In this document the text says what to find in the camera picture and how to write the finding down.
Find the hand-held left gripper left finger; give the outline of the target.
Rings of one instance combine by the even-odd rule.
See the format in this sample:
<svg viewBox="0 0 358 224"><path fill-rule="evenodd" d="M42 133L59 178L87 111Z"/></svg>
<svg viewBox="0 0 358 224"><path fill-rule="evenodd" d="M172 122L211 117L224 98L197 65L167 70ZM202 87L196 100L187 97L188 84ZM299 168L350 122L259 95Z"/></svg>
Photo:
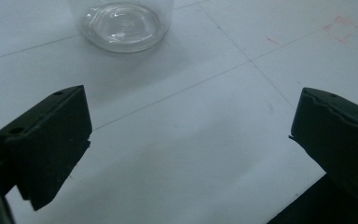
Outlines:
<svg viewBox="0 0 358 224"><path fill-rule="evenodd" d="M0 130L0 196L17 187L34 210L50 203L90 146L84 87L56 91Z"/></svg>

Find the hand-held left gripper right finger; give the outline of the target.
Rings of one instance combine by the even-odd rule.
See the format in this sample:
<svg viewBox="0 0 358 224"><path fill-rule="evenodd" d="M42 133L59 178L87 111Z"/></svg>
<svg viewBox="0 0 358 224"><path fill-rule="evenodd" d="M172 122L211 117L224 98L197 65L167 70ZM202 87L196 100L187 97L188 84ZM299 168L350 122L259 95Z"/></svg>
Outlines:
<svg viewBox="0 0 358 224"><path fill-rule="evenodd" d="M330 178L358 198L358 105L334 93L302 90L291 128Z"/></svg>

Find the clear glass jar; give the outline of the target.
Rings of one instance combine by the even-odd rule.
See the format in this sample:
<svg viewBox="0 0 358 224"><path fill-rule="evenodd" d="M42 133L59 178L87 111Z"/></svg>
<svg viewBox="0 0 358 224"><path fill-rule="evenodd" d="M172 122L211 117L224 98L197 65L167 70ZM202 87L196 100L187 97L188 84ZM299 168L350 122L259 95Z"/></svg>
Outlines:
<svg viewBox="0 0 358 224"><path fill-rule="evenodd" d="M155 46L172 23L174 0L66 0L79 31L95 46L138 52Z"/></svg>

